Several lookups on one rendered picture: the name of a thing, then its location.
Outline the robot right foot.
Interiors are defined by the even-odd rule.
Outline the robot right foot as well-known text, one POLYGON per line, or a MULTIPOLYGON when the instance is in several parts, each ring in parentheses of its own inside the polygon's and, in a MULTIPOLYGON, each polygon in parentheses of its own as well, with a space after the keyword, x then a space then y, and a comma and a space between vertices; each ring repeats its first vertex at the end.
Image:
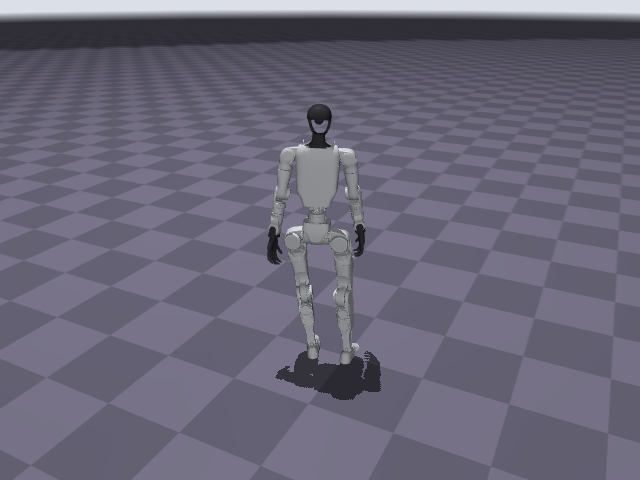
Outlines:
POLYGON ((357 354, 358 350, 359 350, 359 345, 357 343, 352 343, 351 352, 348 352, 348 349, 346 347, 346 350, 345 351, 343 350, 341 352, 339 362, 342 364, 349 364, 353 359, 353 357, 357 354))

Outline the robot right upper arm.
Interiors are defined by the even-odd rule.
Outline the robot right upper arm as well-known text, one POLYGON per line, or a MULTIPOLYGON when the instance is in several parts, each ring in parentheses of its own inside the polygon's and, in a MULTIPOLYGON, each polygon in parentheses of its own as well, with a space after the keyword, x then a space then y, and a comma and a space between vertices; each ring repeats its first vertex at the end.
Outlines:
POLYGON ((358 165, 355 152, 349 148, 338 148, 340 162, 346 166, 344 168, 345 180, 347 187, 345 187, 345 197, 348 200, 359 199, 358 195, 358 165))

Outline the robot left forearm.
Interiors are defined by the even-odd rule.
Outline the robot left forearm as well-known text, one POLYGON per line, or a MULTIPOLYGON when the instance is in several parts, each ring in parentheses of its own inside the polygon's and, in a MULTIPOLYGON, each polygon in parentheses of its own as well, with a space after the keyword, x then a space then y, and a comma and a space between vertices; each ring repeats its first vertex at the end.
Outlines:
POLYGON ((286 207, 286 203, 283 202, 283 200, 276 200, 276 193, 277 193, 277 187, 274 190, 274 196, 273 196, 273 202, 272 202, 272 212, 271 212, 271 218, 270 218, 270 225, 268 227, 268 232, 270 227, 275 227, 276 229, 276 234, 278 235, 281 233, 282 231, 282 222, 283 222, 283 216, 284 216, 284 209, 286 207))

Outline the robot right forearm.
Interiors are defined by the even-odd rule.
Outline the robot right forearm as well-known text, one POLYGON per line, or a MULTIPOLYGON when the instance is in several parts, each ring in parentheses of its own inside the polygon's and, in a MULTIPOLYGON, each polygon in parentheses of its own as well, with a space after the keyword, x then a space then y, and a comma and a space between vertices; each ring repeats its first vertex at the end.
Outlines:
POLYGON ((354 221, 353 226, 355 230, 358 224, 362 224, 363 229, 365 229, 365 223, 363 220, 364 214, 363 214, 363 208, 362 208, 363 206, 362 194, 359 186, 358 186, 358 195, 359 195, 359 199, 349 201, 349 207, 351 208, 351 216, 352 216, 352 220, 354 221))

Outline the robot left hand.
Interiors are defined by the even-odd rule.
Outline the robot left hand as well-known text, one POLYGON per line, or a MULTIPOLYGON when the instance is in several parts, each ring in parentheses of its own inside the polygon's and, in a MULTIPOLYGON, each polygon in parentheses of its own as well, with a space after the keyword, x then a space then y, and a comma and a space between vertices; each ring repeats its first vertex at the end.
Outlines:
POLYGON ((268 246, 267 246, 267 250, 268 250, 268 252, 267 252, 267 258, 268 258, 268 261, 269 261, 270 263, 272 263, 272 264, 276 264, 276 265, 278 264, 278 265, 279 265, 279 263, 278 263, 278 262, 282 262, 282 261, 278 259, 276 250, 278 250, 278 251, 279 251, 279 253, 280 253, 280 254, 282 254, 282 251, 281 251, 281 249, 280 249, 280 248, 279 248, 279 246, 278 246, 278 239, 277 239, 277 238, 279 238, 279 237, 280 237, 280 234, 278 234, 278 235, 275 235, 275 234, 276 234, 276 229, 275 229, 275 227, 273 227, 273 226, 272 226, 272 227, 270 227, 270 229, 269 229, 269 234, 268 234, 268 236, 270 237, 270 239, 269 239, 268 246), (278 262, 277 262, 276 260, 277 260, 278 262))

